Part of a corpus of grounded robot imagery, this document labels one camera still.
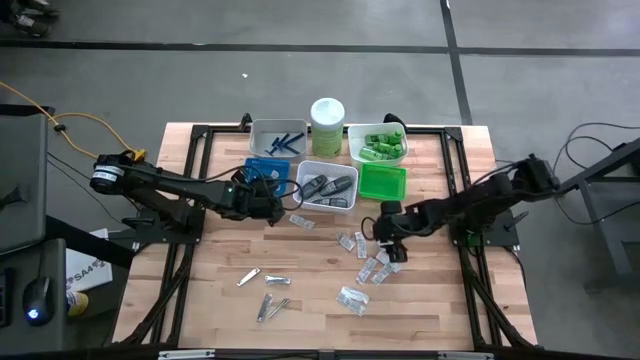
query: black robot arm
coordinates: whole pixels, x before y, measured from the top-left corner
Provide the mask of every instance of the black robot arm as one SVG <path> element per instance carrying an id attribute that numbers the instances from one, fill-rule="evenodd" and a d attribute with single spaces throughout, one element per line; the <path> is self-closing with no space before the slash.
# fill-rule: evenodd
<path id="1" fill-rule="evenodd" d="M 513 178 L 509 179 L 509 173 L 514 170 Z M 407 249 L 402 239 L 429 236 L 442 226 L 452 224 L 480 232 L 513 205 L 547 199 L 558 186 L 559 181 L 549 164 L 532 154 L 452 197 L 409 205 L 404 214 L 399 201 L 383 202 L 381 215 L 373 224 L 374 239 L 389 254 L 391 262 L 406 262 Z"/>
<path id="2" fill-rule="evenodd" d="M 94 165 L 91 187 L 106 195 L 123 195 L 154 210 L 163 222 L 174 227 L 188 227 L 195 200 L 224 219 L 247 217 L 265 219 L 270 225 L 284 216 L 280 198 L 272 196 L 266 181 L 245 181 L 239 169 L 232 180 L 199 180 L 184 177 L 144 161 L 134 161 L 127 152 L 100 155 Z M 169 199 L 158 191 L 174 194 Z"/>

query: computer mouse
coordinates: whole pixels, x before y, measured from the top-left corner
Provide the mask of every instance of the computer mouse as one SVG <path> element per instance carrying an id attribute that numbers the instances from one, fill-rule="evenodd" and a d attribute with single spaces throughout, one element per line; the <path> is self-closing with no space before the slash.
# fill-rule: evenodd
<path id="1" fill-rule="evenodd" d="M 22 309 L 31 326 L 41 326 L 53 317 L 53 280 L 38 277 L 27 284 L 22 293 Z"/>

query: plastic container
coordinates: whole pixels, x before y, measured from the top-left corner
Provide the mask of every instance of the plastic container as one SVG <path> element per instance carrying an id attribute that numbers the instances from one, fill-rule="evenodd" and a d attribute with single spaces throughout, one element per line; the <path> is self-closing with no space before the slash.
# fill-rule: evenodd
<path id="1" fill-rule="evenodd" d="M 305 134 L 302 138 L 291 143 L 289 146 L 300 154 L 295 154 L 287 150 L 276 150 L 273 156 L 267 151 L 273 149 L 273 141 L 276 138 L 282 139 L 286 134 L 293 138 L 300 133 Z M 285 159 L 294 162 L 304 160 L 307 153 L 307 123 L 304 120 L 255 120 L 251 124 L 251 135 L 249 136 L 249 151 L 255 156 Z"/>
<path id="2" fill-rule="evenodd" d="M 407 191 L 407 169 L 362 164 L 360 196 L 378 200 L 404 200 Z"/>
<path id="3" fill-rule="evenodd" d="M 291 163 L 287 160 L 247 158 L 244 165 L 257 169 L 267 179 L 289 179 L 289 170 L 291 169 Z M 257 177 L 257 172 L 249 169 L 249 183 Z M 286 191 L 287 183 L 281 182 L 273 193 L 280 196 L 284 195 Z"/>
<path id="4" fill-rule="evenodd" d="M 402 132 L 402 149 L 403 154 L 397 159 L 390 160 L 366 160 L 360 157 L 360 150 L 366 145 L 364 137 L 366 135 L 390 134 L 394 131 Z M 398 123 L 371 124 L 371 125 L 350 125 L 349 126 L 349 152 L 351 153 L 351 166 L 360 169 L 362 164 L 379 164 L 387 166 L 398 166 L 402 163 L 409 153 L 409 144 L 407 143 L 407 134 L 404 132 L 404 126 Z"/>
<path id="5" fill-rule="evenodd" d="M 313 154 L 333 158 L 342 149 L 344 106 L 336 99 L 322 98 L 311 105 L 311 146 Z"/>
<path id="6" fill-rule="evenodd" d="M 319 161 L 303 161 L 298 165 L 298 174 L 296 175 L 296 182 L 302 186 L 307 182 L 311 181 L 315 177 L 319 175 L 324 175 L 327 177 L 327 183 L 342 177 L 349 176 L 351 177 L 351 181 L 353 181 L 353 186 L 349 189 L 339 193 L 332 195 L 331 197 L 337 197 L 347 200 L 349 203 L 349 207 L 347 208 L 339 208 L 334 206 L 313 204 L 313 201 L 322 199 L 323 197 L 320 194 L 315 194 L 311 198 L 306 199 L 302 204 L 303 209 L 308 210 L 316 210 L 316 211 L 324 211 L 324 212 L 332 212 L 336 214 L 348 214 L 353 209 L 353 206 L 356 204 L 356 194 L 358 193 L 358 170 L 352 168 L 351 166 L 345 165 L 337 165 L 324 163 Z M 293 200 L 300 203 L 300 193 L 296 192 L 293 194 Z"/>

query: gray concrete floor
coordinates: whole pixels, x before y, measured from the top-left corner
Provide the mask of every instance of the gray concrete floor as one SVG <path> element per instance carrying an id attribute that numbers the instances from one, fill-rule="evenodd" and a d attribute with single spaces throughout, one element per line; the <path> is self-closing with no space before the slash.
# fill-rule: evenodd
<path id="1" fill-rule="evenodd" d="M 53 3 L 63 9 L 51 36 L 57 41 L 447 43 L 437 0 Z M 633 0 L 450 0 L 450 6 L 460 46 L 640 47 L 640 6 Z M 0 27 L 0 37 L 15 36 Z M 489 126 L 497 158 L 535 152 L 552 161 L 578 124 L 640 124 L 640 58 L 461 56 L 461 63 L 473 122 Z M 378 122 L 393 112 L 408 123 L 461 123 L 448 55 L 0 48 L 0 79 L 58 112 L 106 119 L 130 144 L 147 148 L 152 162 L 167 122 L 238 121 L 244 112 L 255 118 L 307 117 L 322 96 L 340 99 L 350 122 Z M 0 91 L 0 103 L 22 102 Z M 66 123 L 70 135 L 95 152 L 121 149 L 90 120 Z M 640 134 L 601 128 L 583 133 L 612 146 Z M 90 173 L 92 162 L 53 133 L 49 149 Z M 606 155 L 590 142 L 576 142 L 572 150 L 585 164 Z M 563 159 L 558 175 L 566 179 L 578 170 Z M 49 169 L 48 190 L 50 214 L 86 230 L 122 228 L 55 169 Z M 133 214 L 123 199 L 100 199 L 117 217 Z M 569 196 L 564 203 L 575 218 L 586 219 L 579 198 Z M 593 229 L 573 225 L 550 201 L 517 209 L 531 212 L 518 231 L 540 344 L 640 357 L 640 296 L 588 296 L 582 289 L 585 281 L 612 271 Z M 92 323 L 102 330 L 82 344 L 100 342 L 109 322 L 104 316 Z"/>

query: wooden tabletop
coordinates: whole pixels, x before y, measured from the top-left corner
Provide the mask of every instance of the wooden tabletop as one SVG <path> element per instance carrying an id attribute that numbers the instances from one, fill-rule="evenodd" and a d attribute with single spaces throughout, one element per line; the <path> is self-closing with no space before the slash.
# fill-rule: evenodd
<path id="1" fill-rule="evenodd" d="M 158 166 L 182 173 L 192 125 L 167 124 Z M 494 168 L 493 149 L 487 127 L 466 126 L 462 130 L 473 181 Z M 248 139 L 248 134 L 216 134 L 208 174 L 244 164 L 251 156 Z M 409 135 L 407 140 L 410 153 L 402 166 L 408 169 L 408 195 L 403 204 L 447 197 L 439 140 L 425 135 Z M 306 159 L 322 161 L 314 156 Z M 346 139 L 340 156 L 330 162 L 350 165 Z M 198 174 L 199 163 L 200 155 L 196 158 L 194 175 Z M 459 175 L 457 160 L 454 163 Z M 296 171 L 297 165 L 292 165 L 291 178 L 295 179 Z M 458 184 L 462 188 L 459 176 Z M 292 200 L 288 201 L 289 206 L 293 205 Z M 460 262 L 446 228 L 427 238 L 406 239 L 409 262 L 381 285 L 370 281 L 362 286 L 356 283 L 356 274 L 365 260 L 357 259 L 355 249 L 349 253 L 340 246 L 336 234 L 359 231 L 363 217 L 379 215 L 379 205 L 379 201 L 358 197 L 349 215 L 296 211 L 315 221 L 313 230 L 290 223 L 289 214 L 269 227 L 266 221 L 222 220 L 208 211 L 191 270 L 180 346 L 471 349 Z M 114 341 L 129 335 L 156 300 L 166 252 L 166 245 L 157 244 L 135 257 Z M 518 264 L 502 248 L 488 248 L 486 252 L 496 302 L 523 336 L 535 343 Z M 368 245 L 368 253 L 375 256 L 375 243 Z M 238 287 L 236 283 L 254 267 L 262 269 L 259 277 Z M 292 284 L 267 287 L 263 281 L 266 274 L 291 277 Z M 342 286 L 359 289 L 371 297 L 364 316 L 358 317 L 336 302 Z M 291 302 L 272 319 L 259 324 L 256 317 L 266 293 L 273 294 L 274 304 L 283 298 L 291 298 Z M 164 335 L 170 328 L 172 308 L 173 300 L 167 311 Z M 483 306 L 478 309 L 483 334 L 489 339 L 486 311 Z"/>

